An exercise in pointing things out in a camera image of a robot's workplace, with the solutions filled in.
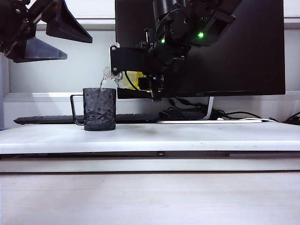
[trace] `white table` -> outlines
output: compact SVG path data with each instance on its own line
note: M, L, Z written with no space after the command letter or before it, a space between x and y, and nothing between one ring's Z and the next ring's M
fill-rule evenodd
M1 154L229 151L229 158L22 158L0 161L3 172L300 170L299 155L259 158L244 151L299 151L300 127L260 124L120 124L107 132L76 125L34 125L0 132Z
M2 175L2 225L299 225L299 173Z
M299 170L299 133L300 127L272 122L118 125L110 132L85 132L76 125L36 125L2 131L3 155L108 151L234 153L229 159L2 159L2 172L22 173L0 175L1 224L298 225L300 172L232 171ZM252 159L244 151L257 155L260 151L291 151L292 157Z

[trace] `wooden surface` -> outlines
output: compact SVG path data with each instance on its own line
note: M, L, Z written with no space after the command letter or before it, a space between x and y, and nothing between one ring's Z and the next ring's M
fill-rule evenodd
M1 175L1 225L299 225L300 173Z
M88 132L75 124L0 132L0 154L110 151L299 151L300 126L261 124L117 124Z

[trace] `white shelf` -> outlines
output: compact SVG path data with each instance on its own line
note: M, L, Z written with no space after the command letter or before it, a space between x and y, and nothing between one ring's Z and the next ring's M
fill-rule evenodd
M118 124L109 132L34 125L0 132L0 154L127 151L299 151L300 127L262 124Z

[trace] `clear plastic bottle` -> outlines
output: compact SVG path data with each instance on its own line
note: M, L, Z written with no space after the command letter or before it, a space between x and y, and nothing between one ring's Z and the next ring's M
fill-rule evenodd
M141 90L139 87L139 78L145 78L146 76L143 75L142 72L127 71L126 73L130 81L127 79L125 72L122 72L122 76L120 79L114 78L111 72L111 68L106 67L103 72L103 78L104 80L113 80L118 88L131 90L135 90L135 88L137 88L138 90Z

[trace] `monitor stand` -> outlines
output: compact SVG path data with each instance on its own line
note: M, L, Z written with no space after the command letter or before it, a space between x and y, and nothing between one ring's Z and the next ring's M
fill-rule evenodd
M201 120L157 121L157 124L222 124L222 123L262 123L262 120L209 120L214 105L214 97L209 97L206 116Z

